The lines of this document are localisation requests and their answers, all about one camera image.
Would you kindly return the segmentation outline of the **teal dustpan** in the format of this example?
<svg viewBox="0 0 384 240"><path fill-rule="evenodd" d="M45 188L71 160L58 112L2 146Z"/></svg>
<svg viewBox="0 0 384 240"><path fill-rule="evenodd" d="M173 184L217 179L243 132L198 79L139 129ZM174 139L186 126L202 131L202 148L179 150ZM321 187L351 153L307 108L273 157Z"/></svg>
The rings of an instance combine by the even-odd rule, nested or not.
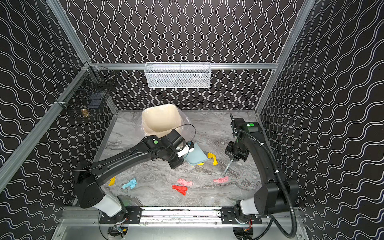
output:
<svg viewBox="0 0 384 240"><path fill-rule="evenodd" d="M207 160L207 155L202 151L198 143L194 143L193 150L185 156L185 161L192 166L204 163Z"/></svg>

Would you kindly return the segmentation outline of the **teal hand brush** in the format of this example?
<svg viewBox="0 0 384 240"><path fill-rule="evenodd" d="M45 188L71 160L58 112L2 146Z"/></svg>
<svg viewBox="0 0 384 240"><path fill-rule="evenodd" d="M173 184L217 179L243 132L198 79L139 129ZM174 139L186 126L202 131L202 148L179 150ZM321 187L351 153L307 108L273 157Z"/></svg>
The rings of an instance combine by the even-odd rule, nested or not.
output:
<svg viewBox="0 0 384 240"><path fill-rule="evenodd" d="M223 171L223 176L226 175L228 169L230 168L230 166L232 165L234 159L231 159L230 162L228 163L228 165L226 166L225 170Z"/></svg>

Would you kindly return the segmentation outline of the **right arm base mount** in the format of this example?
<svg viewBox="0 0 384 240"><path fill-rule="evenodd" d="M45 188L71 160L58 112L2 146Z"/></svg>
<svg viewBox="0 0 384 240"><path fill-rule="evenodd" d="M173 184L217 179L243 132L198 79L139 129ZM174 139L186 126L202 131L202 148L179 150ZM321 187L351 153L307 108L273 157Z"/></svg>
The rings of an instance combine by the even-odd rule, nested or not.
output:
<svg viewBox="0 0 384 240"><path fill-rule="evenodd" d="M222 207L218 213L223 225L261 225L262 218L257 215L245 215L238 206Z"/></svg>

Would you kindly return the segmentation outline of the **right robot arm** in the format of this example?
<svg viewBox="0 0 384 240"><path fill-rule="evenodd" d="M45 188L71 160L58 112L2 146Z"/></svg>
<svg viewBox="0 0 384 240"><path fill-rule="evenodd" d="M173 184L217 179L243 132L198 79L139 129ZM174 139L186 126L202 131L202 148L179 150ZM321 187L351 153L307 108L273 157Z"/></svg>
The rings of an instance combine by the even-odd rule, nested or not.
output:
<svg viewBox="0 0 384 240"><path fill-rule="evenodd" d="M246 161L252 156L259 171L262 187L253 197L237 203L242 215L267 216L279 213L295 213L295 201L299 186L290 180L278 166L269 150L265 135L257 122L231 117L234 141L230 141L225 154L232 162Z"/></svg>

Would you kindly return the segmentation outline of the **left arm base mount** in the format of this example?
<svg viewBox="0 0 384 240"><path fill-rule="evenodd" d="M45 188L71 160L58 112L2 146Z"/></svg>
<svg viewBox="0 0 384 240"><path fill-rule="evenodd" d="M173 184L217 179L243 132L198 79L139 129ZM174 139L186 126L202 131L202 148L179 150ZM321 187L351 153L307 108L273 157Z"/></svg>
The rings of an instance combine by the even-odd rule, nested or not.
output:
<svg viewBox="0 0 384 240"><path fill-rule="evenodd" d="M142 217L143 209L140 207L126 207L124 210L118 212L115 216L109 217L105 213L101 213L100 224L139 224Z"/></svg>

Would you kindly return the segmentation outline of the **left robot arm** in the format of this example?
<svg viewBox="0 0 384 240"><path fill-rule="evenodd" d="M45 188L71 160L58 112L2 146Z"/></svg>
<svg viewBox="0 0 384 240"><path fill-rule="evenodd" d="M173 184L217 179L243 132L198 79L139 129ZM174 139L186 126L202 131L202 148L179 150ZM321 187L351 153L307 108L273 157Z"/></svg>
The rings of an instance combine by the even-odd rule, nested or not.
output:
<svg viewBox="0 0 384 240"><path fill-rule="evenodd" d="M161 138L147 136L132 148L105 160L79 164L73 171L79 206L82 209L96 208L108 217L121 215L126 207L118 197L103 191L104 184L118 174L152 160L161 159L175 169L184 162L182 151L188 149L182 135L171 130Z"/></svg>

